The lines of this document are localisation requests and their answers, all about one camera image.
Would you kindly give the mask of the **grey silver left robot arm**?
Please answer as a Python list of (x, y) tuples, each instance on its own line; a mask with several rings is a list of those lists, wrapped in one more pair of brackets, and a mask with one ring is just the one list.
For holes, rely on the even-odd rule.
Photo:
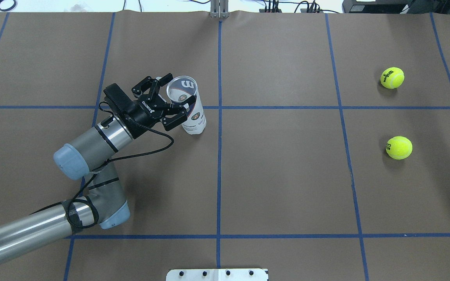
[(135, 100), (117, 85), (104, 89), (109, 117), (54, 153), (57, 167), (70, 179), (85, 179), (68, 200), (41, 208), (0, 226), (0, 264), (48, 244), (99, 225), (118, 226), (130, 217), (130, 209), (114, 162), (136, 158), (114, 155), (146, 132), (174, 139), (153, 129), (161, 123), (172, 130), (191, 118), (200, 104), (196, 82), (171, 73), (147, 76), (131, 89)]

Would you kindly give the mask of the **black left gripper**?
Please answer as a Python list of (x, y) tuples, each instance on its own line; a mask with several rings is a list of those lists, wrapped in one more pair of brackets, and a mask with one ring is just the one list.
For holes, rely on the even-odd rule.
[(195, 105), (196, 96), (186, 98), (181, 104), (170, 104), (158, 95), (161, 87), (172, 79), (172, 73), (161, 78), (147, 76), (132, 88), (132, 94), (138, 100), (133, 101), (123, 95), (123, 122), (133, 138), (138, 138), (147, 131), (139, 124), (152, 128), (161, 119), (164, 129), (168, 132), (187, 121)]

